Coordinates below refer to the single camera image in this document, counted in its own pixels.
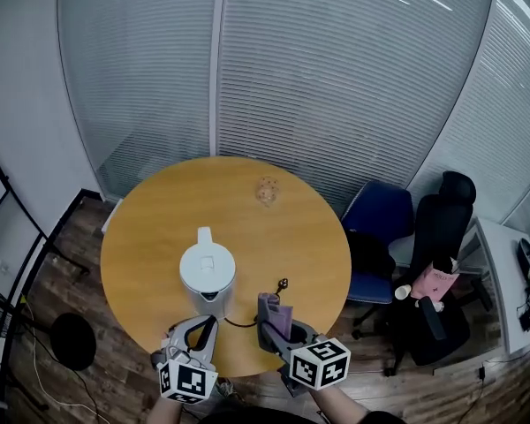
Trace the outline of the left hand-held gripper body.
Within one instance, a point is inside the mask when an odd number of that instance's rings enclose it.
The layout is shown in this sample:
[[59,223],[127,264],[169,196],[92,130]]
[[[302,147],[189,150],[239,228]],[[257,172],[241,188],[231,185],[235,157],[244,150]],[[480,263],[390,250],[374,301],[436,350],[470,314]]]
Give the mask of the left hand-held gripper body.
[[161,348],[150,355],[162,398],[193,405],[209,398],[218,373],[212,364],[219,324],[199,315],[169,328]]

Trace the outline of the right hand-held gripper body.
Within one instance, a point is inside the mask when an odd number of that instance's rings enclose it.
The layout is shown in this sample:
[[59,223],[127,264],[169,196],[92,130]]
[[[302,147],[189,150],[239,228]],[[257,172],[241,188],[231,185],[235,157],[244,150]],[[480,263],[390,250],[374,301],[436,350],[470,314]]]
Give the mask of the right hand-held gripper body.
[[323,390],[348,375],[351,352],[336,338],[327,338],[303,322],[294,321],[287,349],[272,352],[283,362],[277,370],[293,397],[305,389]]

